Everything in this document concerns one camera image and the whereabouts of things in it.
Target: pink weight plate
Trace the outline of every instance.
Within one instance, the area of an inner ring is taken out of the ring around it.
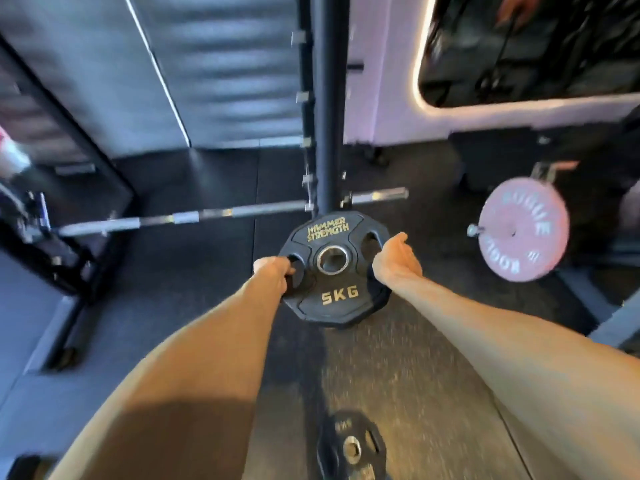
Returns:
[[[553,185],[533,178],[500,184],[484,203],[478,240],[484,260],[505,280],[527,282],[556,267],[569,240],[569,214]]]

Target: dark weight plate on floor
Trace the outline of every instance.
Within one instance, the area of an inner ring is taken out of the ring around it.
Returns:
[[[327,418],[317,444],[325,480],[384,479],[387,447],[378,427],[358,411],[338,411]]]
[[[295,229],[280,256],[299,260],[305,272],[283,301],[302,320],[346,327],[385,306],[391,291],[373,276],[363,244],[380,247],[389,231],[379,222],[350,210],[320,217]]]

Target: weight plate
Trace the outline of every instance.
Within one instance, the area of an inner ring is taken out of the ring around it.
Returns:
[[[338,411],[327,418],[317,459],[325,480],[387,477],[387,446],[378,427],[357,411]]]
[[[380,247],[386,227],[356,211],[336,212],[295,229],[280,256],[299,260],[302,280],[283,297],[302,320],[345,327],[385,306],[391,291],[375,277],[362,245],[373,238]]]
[[[478,222],[480,250],[494,273],[512,282],[541,278],[556,267],[569,240],[569,213],[555,188],[533,178],[500,184]]]

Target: forearm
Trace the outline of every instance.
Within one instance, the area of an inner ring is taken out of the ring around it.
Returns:
[[[424,278],[398,277],[391,288],[576,473],[585,479],[636,478],[640,362],[551,322],[476,303]]]
[[[240,478],[279,301],[256,274],[157,346],[102,405],[51,480]]]

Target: hand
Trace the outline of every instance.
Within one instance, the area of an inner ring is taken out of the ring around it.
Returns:
[[[253,263],[253,273],[256,276],[265,276],[268,282],[273,282],[282,296],[287,290],[285,277],[295,274],[296,270],[288,258],[268,257],[260,258]]]
[[[516,15],[516,12],[519,12],[516,27],[521,27],[530,21],[539,4],[540,0],[502,0],[502,4],[498,9],[496,24],[508,23],[511,17]]]
[[[406,243],[407,234],[401,232],[389,239],[373,259],[376,279],[392,288],[391,282],[398,276],[422,277],[422,266]]]

